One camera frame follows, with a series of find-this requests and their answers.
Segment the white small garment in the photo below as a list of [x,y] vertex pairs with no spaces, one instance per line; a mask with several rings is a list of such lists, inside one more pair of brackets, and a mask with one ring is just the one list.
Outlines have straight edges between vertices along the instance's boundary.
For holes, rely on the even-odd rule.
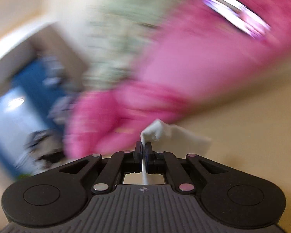
[[[167,151],[173,154],[194,153],[204,156],[209,150],[212,140],[205,136],[199,136],[193,132],[177,125],[169,125],[156,119],[151,125],[145,128],[140,134],[143,145],[150,142],[152,149],[156,152]],[[162,174],[146,173],[145,165],[142,172],[125,175],[124,184],[130,185],[159,185],[164,184]]]

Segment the pile of dark clothes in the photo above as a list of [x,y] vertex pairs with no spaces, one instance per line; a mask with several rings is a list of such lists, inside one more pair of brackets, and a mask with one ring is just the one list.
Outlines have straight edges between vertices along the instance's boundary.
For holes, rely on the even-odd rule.
[[53,130],[46,129],[28,135],[24,152],[16,161],[16,169],[35,175],[65,162],[62,138]]

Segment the window glass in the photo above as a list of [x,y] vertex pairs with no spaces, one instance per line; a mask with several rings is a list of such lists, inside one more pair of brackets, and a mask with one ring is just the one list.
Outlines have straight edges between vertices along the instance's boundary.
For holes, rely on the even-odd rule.
[[29,136],[47,129],[21,87],[0,97],[0,163],[13,178],[34,175],[41,167],[29,155]]

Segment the blue right curtain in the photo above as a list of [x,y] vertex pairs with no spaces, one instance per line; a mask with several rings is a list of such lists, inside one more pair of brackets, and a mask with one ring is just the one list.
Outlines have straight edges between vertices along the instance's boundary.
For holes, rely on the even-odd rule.
[[61,87],[45,86],[44,79],[46,79],[46,69],[40,59],[35,59],[13,76],[12,84],[24,90],[45,124],[63,135],[64,125],[56,124],[48,114],[55,101],[66,94]]

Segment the pink quilt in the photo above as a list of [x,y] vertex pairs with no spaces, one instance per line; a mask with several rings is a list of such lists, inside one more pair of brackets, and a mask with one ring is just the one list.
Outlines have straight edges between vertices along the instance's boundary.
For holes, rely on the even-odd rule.
[[63,139],[69,158],[132,147],[156,119],[172,123],[291,54],[291,0],[184,0],[111,90],[85,91]]

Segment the floral white green quilt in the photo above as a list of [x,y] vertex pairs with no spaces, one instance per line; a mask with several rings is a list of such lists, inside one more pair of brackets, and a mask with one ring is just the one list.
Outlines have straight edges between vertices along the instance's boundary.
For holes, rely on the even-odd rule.
[[106,90],[130,77],[134,60],[181,0],[98,0],[89,9],[87,89]]

